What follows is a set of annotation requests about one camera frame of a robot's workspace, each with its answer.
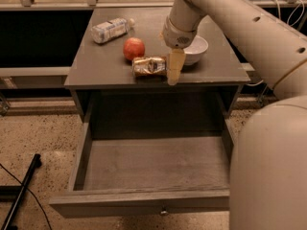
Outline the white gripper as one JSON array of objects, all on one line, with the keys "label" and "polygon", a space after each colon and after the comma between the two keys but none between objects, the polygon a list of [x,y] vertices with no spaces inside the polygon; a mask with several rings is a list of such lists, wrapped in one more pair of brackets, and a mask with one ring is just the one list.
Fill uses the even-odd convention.
[{"label": "white gripper", "polygon": [[176,85],[178,83],[186,58],[183,49],[191,45],[196,34],[195,30],[186,32],[178,29],[172,23],[170,17],[166,17],[162,36],[165,44],[172,48],[167,58],[167,81],[169,85]]}]

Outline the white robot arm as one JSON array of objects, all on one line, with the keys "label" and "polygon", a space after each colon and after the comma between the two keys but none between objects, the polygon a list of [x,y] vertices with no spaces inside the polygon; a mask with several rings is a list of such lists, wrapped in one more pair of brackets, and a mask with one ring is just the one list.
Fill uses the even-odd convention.
[{"label": "white robot arm", "polygon": [[307,230],[307,38],[249,0],[175,0],[163,28],[176,84],[183,50],[209,16],[272,93],[236,139],[230,230]]}]

